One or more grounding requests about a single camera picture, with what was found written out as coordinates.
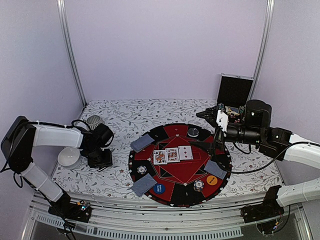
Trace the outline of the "dealt blue card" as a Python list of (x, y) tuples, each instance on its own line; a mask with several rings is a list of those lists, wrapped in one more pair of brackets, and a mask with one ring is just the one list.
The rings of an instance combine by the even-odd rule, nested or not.
[(224, 173), (224, 171), (217, 165), (217, 163), (211, 160), (206, 163), (204, 170), (216, 177), (221, 176)]
[(221, 169), (217, 165), (214, 165), (212, 167), (212, 169), (211, 169), (211, 174), (214, 175), (215, 177), (221, 179), (221, 180), (223, 180), (226, 177), (227, 173), (228, 173), (227, 171)]
[(140, 191), (148, 191), (156, 184), (157, 181), (149, 173), (136, 182)]
[(141, 197), (144, 193), (146, 193), (150, 188), (154, 186), (154, 180), (149, 175), (146, 175), (136, 181), (131, 187), (132, 191), (138, 196)]

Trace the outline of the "black white dealer button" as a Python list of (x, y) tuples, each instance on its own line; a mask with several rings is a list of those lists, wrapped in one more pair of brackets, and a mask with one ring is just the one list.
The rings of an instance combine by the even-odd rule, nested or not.
[(196, 138), (199, 136), (199, 130), (195, 127), (190, 127), (187, 131), (187, 135), (192, 138)]

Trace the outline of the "orange big blind button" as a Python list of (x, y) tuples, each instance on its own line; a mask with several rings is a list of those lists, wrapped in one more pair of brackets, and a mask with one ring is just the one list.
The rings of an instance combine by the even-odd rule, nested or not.
[(218, 183), (218, 178), (214, 175), (209, 175), (207, 178), (206, 178), (206, 182), (208, 185), (210, 186), (214, 186)]

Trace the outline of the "three of diamonds card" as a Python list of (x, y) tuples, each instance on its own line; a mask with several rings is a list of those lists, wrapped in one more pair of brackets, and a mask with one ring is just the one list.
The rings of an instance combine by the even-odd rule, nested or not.
[(192, 160), (193, 153), (190, 145), (180, 145), (178, 146), (179, 159), (181, 161)]

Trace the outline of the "blue playing card deck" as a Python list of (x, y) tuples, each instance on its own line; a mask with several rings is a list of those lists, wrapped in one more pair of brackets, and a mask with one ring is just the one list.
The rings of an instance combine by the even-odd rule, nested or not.
[(141, 136), (140, 138), (138, 138), (137, 140), (133, 141), (130, 144), (130, 147), (136, 153), (139, 153), (144, 148), (148, 147), (153, 141), (154, 141), (154, 139), (149, 134), (145, 134), (145, 135)]

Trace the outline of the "white blue poker chip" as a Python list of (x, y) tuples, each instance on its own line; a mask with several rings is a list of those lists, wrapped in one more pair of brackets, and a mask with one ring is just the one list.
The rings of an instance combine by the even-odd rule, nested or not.
[(148, 172), (148, 169), (145, 165), (140, 165), (137, 167), (136, 169), (137, 173), (140, 174), (140, 175), (144, 175)]

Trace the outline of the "king of hearts card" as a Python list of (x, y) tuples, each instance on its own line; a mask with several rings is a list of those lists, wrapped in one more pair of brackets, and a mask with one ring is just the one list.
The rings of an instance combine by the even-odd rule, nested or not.
[(168, 164), (180, 162), (179, 149), (177, 147), (166, 148), (165, 151)]

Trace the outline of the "king of spades card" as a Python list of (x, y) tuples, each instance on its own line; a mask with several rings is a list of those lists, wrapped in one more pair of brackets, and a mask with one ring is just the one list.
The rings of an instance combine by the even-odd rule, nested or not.
[(153, 151), (153, 164), (154, 165), (166, 165), (168, 163), (168, 156), (165, 150)]

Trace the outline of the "blue small blind button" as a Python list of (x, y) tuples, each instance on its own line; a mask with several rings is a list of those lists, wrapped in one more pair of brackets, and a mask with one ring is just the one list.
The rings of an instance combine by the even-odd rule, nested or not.
[(153, 186), (153, 191), (155, 194), (161, 195), (166, 191), (166, 187), (161, 183), (157, 183)]

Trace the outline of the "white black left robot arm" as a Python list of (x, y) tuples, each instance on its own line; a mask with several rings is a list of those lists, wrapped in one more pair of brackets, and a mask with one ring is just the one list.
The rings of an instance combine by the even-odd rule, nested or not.
[(69, 195), (48, 176), (38, 164), (56, 160), (58, 151), (70, 147), (79, 150), (90, 168), (105, 168), (112, 165), (112, 154), (108, 149), (114, 133), (105, 124), (94, 130), (81, 126), (60, 125), (41, 121), (30, 121), (18, 116), (0, 143), (4, 156), (3, 171), (11, 170), (29, 185), (35, 187), (63, 216), (74, 213), (74, 205)]

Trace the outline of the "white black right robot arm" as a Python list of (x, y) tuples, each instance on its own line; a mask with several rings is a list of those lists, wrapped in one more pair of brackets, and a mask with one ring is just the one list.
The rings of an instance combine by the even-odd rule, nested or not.
[[(320, 145), (300, 137), (289, 130), (271, 127), (272, 107), (257, 99), (246, 102), (241, 123), (230, 123), (222, 105), (198, 113), (215, 129), (214, 141), (254, 145), (260, 153), (273, 161), (296, 162), (313, 168), (320, 167)], [(263, 202), (256, 206), (262, 218), (269, 218), (277, 210), (295, 203), (320, 198), (320, 180), (305, 181), (294, 185), (277, 185), (269, 188)]]

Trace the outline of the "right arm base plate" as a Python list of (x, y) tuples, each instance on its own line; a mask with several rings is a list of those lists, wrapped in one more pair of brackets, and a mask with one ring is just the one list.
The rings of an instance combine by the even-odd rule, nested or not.
[(241, 208), (240, 215), (245, 223), (256, 222), (284, 214), (284, 208), (276, 200), (264, 200), (260, 204), (246, 205)]

